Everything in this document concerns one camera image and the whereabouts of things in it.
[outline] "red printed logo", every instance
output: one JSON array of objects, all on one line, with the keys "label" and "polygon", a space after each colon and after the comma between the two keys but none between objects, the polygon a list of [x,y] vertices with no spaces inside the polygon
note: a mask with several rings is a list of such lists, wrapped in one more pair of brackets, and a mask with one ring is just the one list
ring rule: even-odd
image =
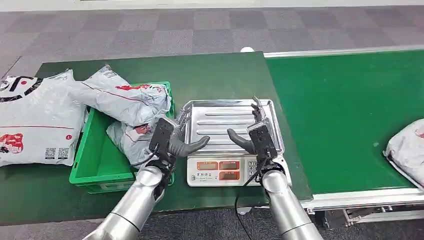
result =
[{"label": "red printed logo", "polygon": [[416,135],[417,137],[420,137],[420,138],[424,139],[424,131],[422,131],[422,130],[420,130],[420,129],[416,129],[416,130],[415,130],[415,135]]},{"label": "red printed logo", "polygon": [[150,84],[141,84],[139,86],[116,86],[115,88],[129,91],[129,90],[137,90],[137,89],[148,89],[150,88]]},{"label": "red printed logo", "polygon": [[18,154],[22,152],[24,150],[24,145],[22,144],[23,137],[24,135],[22,133],[0,136],[0,153]]},{"label": "red printed logo", "polygon": [[144,125],[138,126],[138,127],[134,128],[134,129],[135,129],[135,131],[136,131],[138,134],[146,134],[146,133],[148,133],[148,132],[150,131],[150,127],[149,127],[149,125],[147,125],[147,124],[144,124]]}]

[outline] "black robotic finger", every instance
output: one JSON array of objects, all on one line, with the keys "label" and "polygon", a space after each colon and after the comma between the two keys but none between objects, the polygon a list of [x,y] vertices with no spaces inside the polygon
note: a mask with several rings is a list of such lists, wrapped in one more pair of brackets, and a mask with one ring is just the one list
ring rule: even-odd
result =
[{"label": "black robotic finger", "polygon": [[239,136],[233,129],[229,128],[226,130],[228,133],[229,139],[238,146],[240,146],[242,149],[246,150],[248,153],[256,155],[255,146],[253,145],[253,142],[251,140],[244,139],[243,137]]},{"label": "black robotic finger", "polygon": [[199,141],[185,144],[181,140],[182,136],[181,129],[177,126],[169,139],[168,151],[171,155],[176,157],[187,157],[189,154],[204,148],[208,144],[209,139],[211,139],[209,136],[204,136]]}]

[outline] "electronic scale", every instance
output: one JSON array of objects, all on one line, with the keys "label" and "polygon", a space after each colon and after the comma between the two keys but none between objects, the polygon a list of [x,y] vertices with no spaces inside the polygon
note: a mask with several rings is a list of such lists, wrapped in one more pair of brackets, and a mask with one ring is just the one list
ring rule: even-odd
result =
[{"label": "electronic scale", "polygon": [[[274,104],[271,100],[260,100],[268,128],[279,159],[283,159],[284,144],[278,125]],[[193,100],[183,108],[186,114],[185,143],[210,136],[206,147],[187,157],[187,183],[191,187],[242,186],[256,172],[257,160],[244,149],[233,143],[227,129],[233,129],[245,139],[250,139],[248,126],[255,123],[252,114],[252,99],[236,100]],[[291,182],[285,160],[281,164]],[[251,181],[248,186],[259,186]]]}]

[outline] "black cable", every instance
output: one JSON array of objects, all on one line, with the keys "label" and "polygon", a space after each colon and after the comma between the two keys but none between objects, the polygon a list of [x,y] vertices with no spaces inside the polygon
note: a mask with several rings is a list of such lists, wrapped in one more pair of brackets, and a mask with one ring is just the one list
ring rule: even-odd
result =
[{"label": "black cable", "polygon": [[[264,167],[264,165],[265,165],[266,162],[267,162],[266,160],[263,161],[263,163],[259,166],[259,168],[256,170],[256,172],[253,174],[253,176],[251,176],[246,181],[246,183],[244,183],[243,186],[241,186],[242,188],[243,187],[246,187],[254,178],[256,178],[259,175],[259,173],[261,172],[261,170]],[[239,197],[240,197],[239,193],[240,193],[240,191],[237,191],[237,194],[235,195],[235,201],[234,201],[235,215],[237,216],[238,221],[240,222],[241,226],[243,227],[244,232],[246,232],[246,234],[249,237],[249,239],[252,240],[251,236],[249,235],[249,232],[246,230],[245,225],[243,224],[242,220],[240,219],[239,213],[237,212],[237,202],[239,201]]]},{"label": "black cable", "polygon": [[147,163],[150,159],[152,159],[156,155],[156,153],[158,153],[158,149],[159,148],[156,146],[156,149],[150,154],[150,156],[148,156],[148,158],[146,158],[146,160],[129,165],[129,171],[131,172],[132,177],[134,178],[134,181],[136,180],[136,175],[134,174],[132,168]]}]

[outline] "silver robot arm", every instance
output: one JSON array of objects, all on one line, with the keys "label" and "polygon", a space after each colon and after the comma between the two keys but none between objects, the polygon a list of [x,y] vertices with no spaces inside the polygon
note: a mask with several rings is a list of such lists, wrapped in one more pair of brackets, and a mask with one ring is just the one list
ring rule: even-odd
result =
[{"label": "silver robot arm", "polygon": [[138,171],[132,186],[104,221],[83,240],[135,240],[165,190],[155,197],[162,181],[162,172],[155,166]]},{"label": "silver robot arm", "polygon": [[323,240],[282,171],[267,171],[262,177],[262,186],[281,239]]},{"label": "silver robot arm", "polygon": [[256,155],[258,169],[255,181],[265,189],[269,208],[281,238],[284,240],[323,240],[292,192],[283,166],[275,161],[278,158],[282,159],[282,156],[277,153],[272,133],[268,131],[269,120],[265,116],[261,101],[255,96],[253,100],[256,104],[251,105],[253,107],[252,114],[256,123],[247,128],[251,140],[237,135],[233,129],[227,130],[228,136],[231,141],[248,153]]},{"label": "silver robot arm", "polygon": [[160,118],[149,149],[157,160],[140,168],[134,183],[104,221],[83,240],[135,240],[156,204],[164,197],[177,157],[187,157],[204,148],[208,136],[185,144],[180,126],[166,117]]}]

